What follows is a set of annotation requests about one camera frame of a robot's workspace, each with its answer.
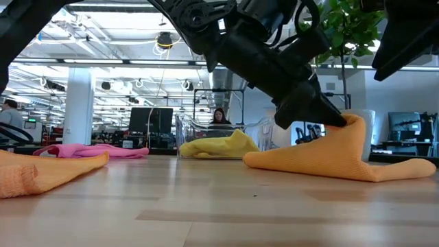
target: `person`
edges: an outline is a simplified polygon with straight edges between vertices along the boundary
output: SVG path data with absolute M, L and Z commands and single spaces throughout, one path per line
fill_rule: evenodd
M 226 119 L 226 114 L 224 114 L 224 110 L 222 108 L 218 108 L 213 113 L 213 121 L 211 124 L 232 124 L 229 120 Z M 229 137 L 233 134 L 234 128 L 232 126 L 209 126 L 209 131 L 206 133 L 206 136 L 211 137 Z
M 226 114 L 224 114 L 224 110 L 222 108 L 218 108 L 213 113 L 213 121 L 211 124 L 232 124 L 229 120 L 226 119 Z
M 4 124 L 8 124 L 10 126 L 14 126 L 15 128 L 23 129 L 23 116 L 21 113 L 17 110 L 18 104 L 16 101 L 7 99 L 4 101 L 3 106 L 1 107 L 2 111 L 0 113 L 0 122 Z M 22 137 L 20 133 L 18 133 L 15 130 L 10 130 L 8 128 L 4 128 L 8 132 L 11 132 L 12 134 L 15 134 L 18 137 Z M 6 136 L 0 134 L 0 139 L 7 139 L 11 141 Z

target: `clear plastic bin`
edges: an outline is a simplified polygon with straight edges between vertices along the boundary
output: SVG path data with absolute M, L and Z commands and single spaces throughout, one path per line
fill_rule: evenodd
M 261 151 L 267 151 L 272 146 L 273 126 L 274 119 L 271 117 L 263 118 L 261 121 L 259 121 L 259 123 L 255 124 L 219 125 L 198 123 L 189 115 L 178 114 L 176 115 L 178 156 L 180 158 L 186 158 L 180 154 L 180 147 L 184 143 L 205 138 L 229 137 L 236 129 L 242 130 L 242 132 L 251 137 Z

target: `woman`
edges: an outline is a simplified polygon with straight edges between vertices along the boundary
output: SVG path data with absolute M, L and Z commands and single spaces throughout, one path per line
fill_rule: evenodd
M 218 108 L 213 113 L 213 121 L 211 124 L 232 124 L 226 119 L 226 115 L 224 114 L 224 111 L 222 108 Z M 207 137 L 229 137 L 233 134 L 234 130 L 231 126 L 209 126 L 209 131 L 206 133 Z
M 232 124 L 229 120 L 226 119 L 226 115 L 222 108 L 218 108 L 213 113 L 213 121 L 211 124 Z

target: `table surface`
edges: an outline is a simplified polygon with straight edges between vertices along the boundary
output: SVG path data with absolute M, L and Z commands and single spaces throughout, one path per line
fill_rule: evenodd
M 363 183 L 149 156 L 0 200 L 0 246 L 439 246 L 438 176 Z

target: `green leaves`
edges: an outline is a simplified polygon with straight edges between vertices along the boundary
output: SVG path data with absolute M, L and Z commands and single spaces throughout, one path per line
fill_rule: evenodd
M 326 62 L 328 60 L 328 58 L 330 58 L 330 57 L 331 57 L 331 52 L 327 51 L 324 54 L 318 56 L 317 63 L 322 64 L 322 63 Z
M 351 13 L 351 7 L 349 6 L 349 3 L 345 2 L 345 1 L 341 1 L 340 2 L 340 7 L 342 7 L 343 11 L 347 14 Z
M 331 9 L 320 4 L 320 27 L 331 41 L 331 50 L 318 57 L 318 62 L 326 62 L 331 56 L 339 58 L 373 55 L 368 47 L 379 39 L 377 24 L 384 18 L 383 12 L 365 13 L 360 10 L 359 0 L 328 0 Z M 354 67 L 358 59 L 352 58 Z
M 329 5 L 333 10 L 338 9 L 338 0 L 329 0 Z
M 357 67 L 358 67 L 358 59 L 356 59 L 356 58 L 352 58 L 352 59 L 351 59 L 351 62 L 352 62 L 352 65 L 354 66 L 354 68 L 357 68 Z
M 343 43 L 344 43 L 343 33 L 339 31 L 334 32 L 334 35 L 332 36 L 332 46 L 336 48 L 343 45 Z

